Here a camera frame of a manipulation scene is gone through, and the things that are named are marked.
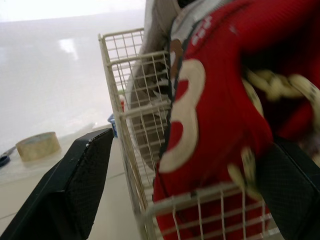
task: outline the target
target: number 3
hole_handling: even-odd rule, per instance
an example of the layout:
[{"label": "number 3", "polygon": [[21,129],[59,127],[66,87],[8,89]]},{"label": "number 3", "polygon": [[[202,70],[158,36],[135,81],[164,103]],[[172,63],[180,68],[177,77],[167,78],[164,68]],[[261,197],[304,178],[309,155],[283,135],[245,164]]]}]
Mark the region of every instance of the number 3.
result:
[{"label": "number 3", "polygon": [[180,122],[183,132],[176,146],[163,154],[159,164],[160,173],[171,173],[182,167],[195,151],[198,142],[196,107],[206,80],[205,68],[199,60],[189,59],[182,62],[178,81],[183,80],[188,80],[188,88],[183,96],[173,103],[170,119],[171,123]]}]

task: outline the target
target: wire rack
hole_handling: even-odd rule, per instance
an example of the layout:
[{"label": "wire rack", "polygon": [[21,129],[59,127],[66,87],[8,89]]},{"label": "wire rack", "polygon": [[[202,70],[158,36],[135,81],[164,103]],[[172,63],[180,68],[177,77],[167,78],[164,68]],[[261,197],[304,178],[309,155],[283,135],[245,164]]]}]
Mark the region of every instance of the wire rack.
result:
[{"label": "wire rack", "polygon": [[[156,93],[161,92],[162,80],[169,79],[169,66],[166,51],[139,55],[143,35],[143,28],[139,28],[98,36],[129,194],[141,239],[161,240],[165,236],[175,236],[180,240],[183,231],[192,228],[197,229],[199,236],[188,240],[216,237],[228,240],[228,234],[234,231],[242,231],[245,240],[283,239],[275,224],[269,224],[266,229],[266,222],[272,216],[266,213],[264,201],[246,204],[245,194],[230,183],[153,203],[154,169],[159,161],[160,145],[165,142],[164,134],[168,126],[166,115],[170,110],[169,98]],[[225,209],[225,201],[236,195],[241,196],[240,206],[232,210]],[[211,202],[219,202],[220,211],[216,215],[205,216],[202,208]],[[249,211],[258,208],[261,209],[261,216],[246,219]],[[177,215],[185,209],[198,211],[198,218],[178,224]],[[171,229],[160,232],[156,217],[168,214],[175,224]],[[236,215],[242,216],[241,224],[225,225],[227,218]],[[216,222],[221,224],[220,229],[203,230],[204,225]],[[261,233],[248,236],[246,229],[252,225],[261,225]]]}]

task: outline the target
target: floor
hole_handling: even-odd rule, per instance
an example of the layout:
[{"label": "floor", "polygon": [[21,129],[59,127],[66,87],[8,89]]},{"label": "floor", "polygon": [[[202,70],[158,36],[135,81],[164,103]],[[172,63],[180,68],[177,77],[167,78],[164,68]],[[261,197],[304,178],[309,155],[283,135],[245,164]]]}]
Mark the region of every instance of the floor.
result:
[{"label": "floor", "polygon": [[143,27],[145,2],[0,0],[0,153],[39,133],[107,124],[98,34]]},{"label": "floor", "polygon": [[[0,235],[41,177],[42,174],[38,174],[22,180],[0,184],[0,192],[5,193],[5,197],[1,197],[0,204]],[[89,240],[106,239],[140,239],[131,207],[117,138],[112,143],[104,192],[89,236]]]}]

